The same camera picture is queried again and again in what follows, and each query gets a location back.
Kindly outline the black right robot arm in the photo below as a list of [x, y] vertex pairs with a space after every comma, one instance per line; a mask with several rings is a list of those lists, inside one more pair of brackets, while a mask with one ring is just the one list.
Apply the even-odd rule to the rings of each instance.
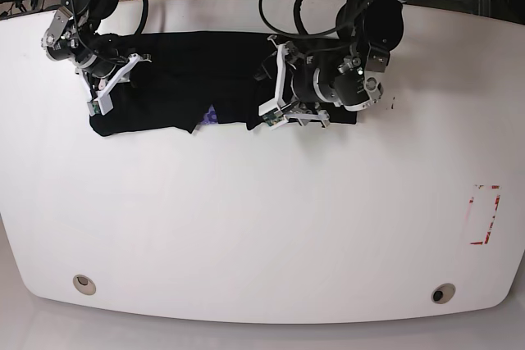
[[[130, 54], [114, 48], [98, 34], [101, 22], [115, 10], [119, 0], [61, 0], [42, 38], [46, 55], [53, 61], [71, 61], [87, 84], [89, 100], [98, 96], [98, 85], [117, 84], [130, 72]], [[149, 12], [148, 0], [142, 10], [136, 34], [142, 34]]]

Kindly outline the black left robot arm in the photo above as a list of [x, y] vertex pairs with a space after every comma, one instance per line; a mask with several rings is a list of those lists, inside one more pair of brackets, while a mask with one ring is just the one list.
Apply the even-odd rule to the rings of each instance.
[[[259, 0], [263, 12], [264, 0]], [[262, 121], [272, 128], [288, 123], [354, 125], [357, 114], [378, 104], [390, 55], [404, 35], [406, 0], [345, 0], [333, 28], [307, 30], [302, 6], [294, 0], [295, 31], [272, 31], [276, 61], [274, 94], [258, 107]]]

